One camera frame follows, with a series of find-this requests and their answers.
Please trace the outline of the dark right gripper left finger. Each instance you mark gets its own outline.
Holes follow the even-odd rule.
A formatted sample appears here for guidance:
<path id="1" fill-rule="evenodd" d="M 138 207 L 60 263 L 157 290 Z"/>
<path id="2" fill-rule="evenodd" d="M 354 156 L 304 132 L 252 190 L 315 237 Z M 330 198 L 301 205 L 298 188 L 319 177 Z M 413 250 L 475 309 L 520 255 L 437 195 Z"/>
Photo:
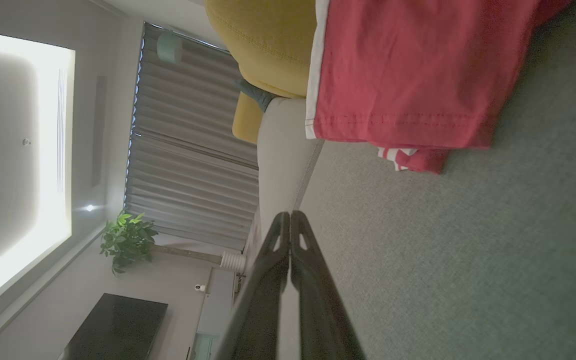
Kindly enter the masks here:
<path id="1" fill-rule="evenodd" d="M 238 296 L 217 360 L 275 360 L 279 310 L 290 267 L 291 215 L 279 212 Z"/>

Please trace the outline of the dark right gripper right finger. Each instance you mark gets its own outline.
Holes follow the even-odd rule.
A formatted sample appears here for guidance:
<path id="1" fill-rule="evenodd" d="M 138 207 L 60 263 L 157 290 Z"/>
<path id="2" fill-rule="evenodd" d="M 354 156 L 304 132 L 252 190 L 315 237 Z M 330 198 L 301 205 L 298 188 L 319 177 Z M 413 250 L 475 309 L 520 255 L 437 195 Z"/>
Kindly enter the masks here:
<path id="1" fill-rule="evenodd" d="M 299 294 L 302 360 L 364 360 L 352 322 L 306 214 L 290 215 L 290 279 Z"/>

